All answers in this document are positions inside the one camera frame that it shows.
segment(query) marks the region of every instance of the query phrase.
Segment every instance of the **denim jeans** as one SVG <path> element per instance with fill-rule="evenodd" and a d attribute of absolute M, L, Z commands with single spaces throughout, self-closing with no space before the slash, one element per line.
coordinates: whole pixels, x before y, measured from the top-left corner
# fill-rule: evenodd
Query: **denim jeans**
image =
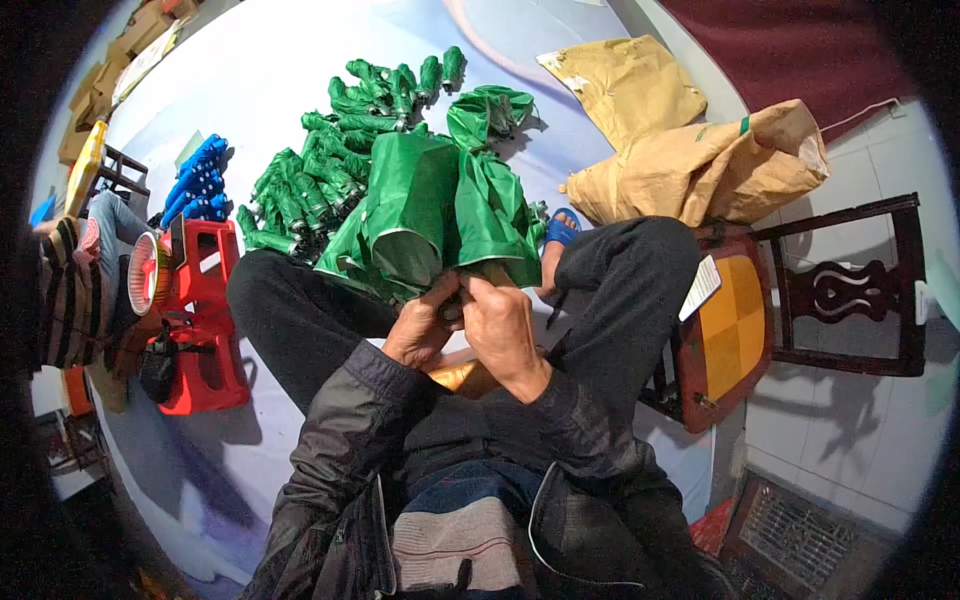
<path fill-rule="evenodd" d="M 96 221 L 100 229 L 97 243 L 100 247 L 100 272 L 109 285 L 107 292 L 109 309 L 112 311 L 116 304 L 117 287 L 119 285 L 120 248 L 118 242 L 133 245 L 136 238 L 150 228 L 140 220 L 130 207 L 124 204 L 123 199 L 104 190 L 94 196 L 86 207 L 87 220 Z"/>

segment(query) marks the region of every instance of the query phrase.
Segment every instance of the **burlap sack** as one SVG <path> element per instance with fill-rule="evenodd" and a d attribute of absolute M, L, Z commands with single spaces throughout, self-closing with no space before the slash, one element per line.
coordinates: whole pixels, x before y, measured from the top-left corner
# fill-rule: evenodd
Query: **burlap sack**
<path fill-rule="evenodd" d="M 644 137 L 570 176 L 561 191 L 595 225 L 662 215 L 693 228 L 707 216 L 753 223 L 828 176 L 816 121 L 789 100 L 736 123 Z"/>
<path fill-rule="evenodd" d="M 686 125 L 707 107 L 689 74 L 650 36 L 594 41 L 536 60 L 573 92 L 618 152 Z"/>

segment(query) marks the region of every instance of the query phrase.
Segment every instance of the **cardboard box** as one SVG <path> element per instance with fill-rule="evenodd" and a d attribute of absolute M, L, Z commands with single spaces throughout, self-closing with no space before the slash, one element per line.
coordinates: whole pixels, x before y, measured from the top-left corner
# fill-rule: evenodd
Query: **cardboard box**
<path fill-rule="evenodd" d="M 70 99 L 70 111 L 77 109 L 77 106 L 83 100 L 84 96 L 93 89 L 93 82 L 97 80 L 97 77 L 100 75 L 100 71 L 104 68 L 102 62 L 94 64 L 89 71 L 86 72 L 84 78 L 80 80 L 80 85 L 77 86 L 77 91 L 73 93 L 73 98 Z"/>
<path fill-rule="evenodd" d="M 185 20 L 197 14 L 200 7 L 194 0 L 163 0 L 163 11 L 176 19 Z"/>
<path fill-rule="evenodd" d="M 104 96 L 93 90 L 81 96 L 70 115 L 70 123 L 63 133 L 63 140 L 57 152 L 61 164 L 71 165 L 77 161 L 77 156 L 84 148 L 84 142 L 89 137 L 94 123 L 102 119 L 109 109 L 109 100 L 104 100 Z"/>
<path fill-rule="evenodd" d="M 126 56 L 108 58 L 103 68 L 100 69 L 97 78 L 94 80 L 93 90 L 105 96 L 108 103 L 113 96 L 113 88 L 116 87 L 117 78 L 120 77 L 120 74 L 123 73 L 123 70 L 127 68 L 128 64 L 130 64 L 130 61 Z"/>
<path fill-rule="evenodd" d="M 133 14 L 127 31 L 116 38 L 116 48 L 124 54 L 138 55 L 173 24 L 163 13 L 160 0 L 151 0 Z"/>

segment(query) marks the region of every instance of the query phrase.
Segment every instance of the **tile floor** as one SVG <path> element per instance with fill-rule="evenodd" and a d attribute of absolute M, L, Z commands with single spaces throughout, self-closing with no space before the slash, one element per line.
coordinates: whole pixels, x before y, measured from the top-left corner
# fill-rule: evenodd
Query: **tile floor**
<path fill-rule="evenodd" d="M 831 176 L 764 219 L 769 227 L 880 200 L 920 194 L 927 264 L 941 253 L 960 265 L 948 172 L 923 104 L 884 110 L 828 146 Z M 854 268 L 896 264 L 889 217 L 787 240 L 795 268 L 834 259 Z M 877 356 L 897 351 L 896 322 L 850 318 L 811 324 L 806 344 Z M 747 407 L 747 460 L 835 506 L 902 532 L 922 501 L 952 411 L 960 335 L 945 319 L 927 326 L 926 373 L 874 377 L 774 363 Z"/>

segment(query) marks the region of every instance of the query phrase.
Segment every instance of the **foot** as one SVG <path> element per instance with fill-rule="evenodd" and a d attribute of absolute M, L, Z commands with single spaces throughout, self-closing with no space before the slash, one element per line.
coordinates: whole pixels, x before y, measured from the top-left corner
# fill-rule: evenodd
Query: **foot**
<path fill-rule="evenodd" d="M 563 223 L 566 227 L 576 229 L 576 224 L 574 224 L 573 219 L 562 212 L 557 213 L 553 218 Z M 543 256 L 540 258 L 543 285 L 534 288 L 534 292 L 537 293 L 537 296 L 539 296 L 541 300 L 546 300 L 547 297 L 557 289 L 557 284 L 554 282 L 553 276 L 557 273 L 557 265 L 560 264 L 560 257 L 564 255 L 565 248 L 566 246 L 564 246 L 563 242 L 556 240 L 547 242 L 543 248 Z"/>

